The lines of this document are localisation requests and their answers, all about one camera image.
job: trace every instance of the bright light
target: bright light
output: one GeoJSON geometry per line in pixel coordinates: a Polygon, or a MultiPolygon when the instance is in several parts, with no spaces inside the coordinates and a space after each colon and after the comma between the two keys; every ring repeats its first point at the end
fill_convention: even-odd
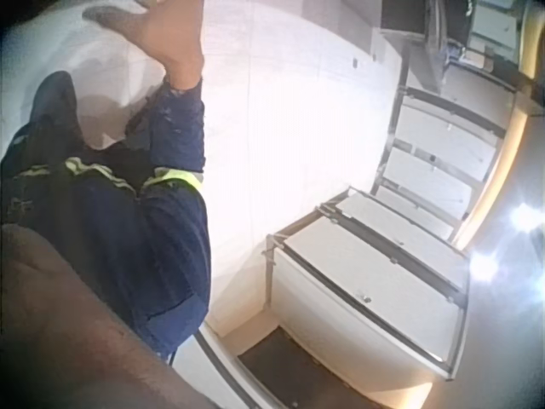
{"type": "Polygon", "coordinates": [[[499,269],[497,261],[492,256],[475,253],[469,262],[469,271],[478,281],[491,281],[499,269]]]}
{"type": "Polygon", "coordinates": [[[532,209],[527,204],[521,204],[517,209],[513,210],[511,220],[518,230],[529,233],[545,222],[545,215],[539,210],[532,209]]]}
{"type": "Polygon", "coordinates": [[[545,299],[545,275],[542,275],[542,277],[537,282],[537,288],[542,293],[542,296],[545,299]]]}

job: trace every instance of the navy blue uniform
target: navy blue uniform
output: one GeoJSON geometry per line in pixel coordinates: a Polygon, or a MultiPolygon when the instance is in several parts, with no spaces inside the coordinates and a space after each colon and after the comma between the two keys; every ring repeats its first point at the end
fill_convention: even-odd
{"type": "Polygon", "coordinates": [[[180,92],[165,82],[138,135],[95,151],[83,143],[70,76],[57,72],[2,161],[2,223],[41,234],[163,356],[208,311],[203,120],[201,84],[180,92]]]}

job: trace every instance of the blurry foreground object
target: blurry foreground object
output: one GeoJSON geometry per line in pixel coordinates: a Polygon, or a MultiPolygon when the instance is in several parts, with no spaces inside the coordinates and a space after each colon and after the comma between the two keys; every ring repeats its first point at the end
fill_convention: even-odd
{"type": "Polygon", "coordinates": [[[519,231],[529,233],[545,222],[545,215],[539,210],[532,209],[527,204],[521,204],[517,209],[513,210],[511,220],[519,231]]]}
{"type": "Polygon", "coordinates": [[[498,269],[497,261],[492,256],[484,256],[479,253],[471,256],[469,271],[471,272],[471,276],[477,281],[492,281],[498,269]]]}
{"type": "Polygon", "coordinates": [[[1,385],[14,407],[216,407],[140,341],[38,234],[2,227],[2,272],[1,385]]]}

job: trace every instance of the dark blue sleeve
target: dark blue sleeve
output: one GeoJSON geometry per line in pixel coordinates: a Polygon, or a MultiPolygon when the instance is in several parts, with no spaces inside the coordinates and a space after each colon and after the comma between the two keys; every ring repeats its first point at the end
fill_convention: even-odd
{"type": "Polygon", "coordinates": [[[166,354],[193,335],[208,313],[210,246],[206,207],[184,182],[162,183],[141,196],[146,236],[162,289],[147,330],[166,354]]]}
{"type": "Polygon", "coordinates": [[[150,156],[156,167],[203,173],[203,81],[194,89],[178,91],[165,81],[150,112],[150,156]]]}
{"type": "MultiPolygon", "coordinates": [[[[204,104],[202,81],[180,92],[163,84],[150,112],[150,158],[155,168],[203,173],[204,104]]],[[[140,204],[161,285],[150,294],[155,313],[147,317],[151,343],[173,352],[194,334],[208,312],[210,245],[206,206],[184,180],[144,187],[140,204]]]]}

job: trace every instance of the reflective yellow stripe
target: reflective yellow stripe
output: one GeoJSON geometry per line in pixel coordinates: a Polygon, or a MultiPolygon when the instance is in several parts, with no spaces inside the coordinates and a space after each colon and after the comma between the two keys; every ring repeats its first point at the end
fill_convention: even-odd
{"type": "Polygon", "coordinates": [[[103,175],[106,179],[111,181],[116,187],[129,189],[131,192],[134,192],[132,186],[130,186],[127,181],[116,177],[113,175],[113,172],[107,166],[102,164],[84,164],[80,158],[69,158],[66,160],[65,165],[69,171],[71,171],[75,176],[82,175],[84,173],[94,170],[103,175]]]}
{"type": "Polygon", "coordinates": [[[201,189],[201,182],[197,177],[186,170],[178,169],[169,169],[169,168],[156,168],[155,177],[150,177],[142,186],[143,189],[150,187],[151,185],[156,185],[162,181],[186,181],[191,186],[195,187],[198,191],[201,189]]]}
{"type": "Polygon", "coordinates": [[[22,176],[46,176],[50,175],[51,172],[46,164],[40,164],[32,166],[29,170],[19,173],[16,177],[22,176]]]}

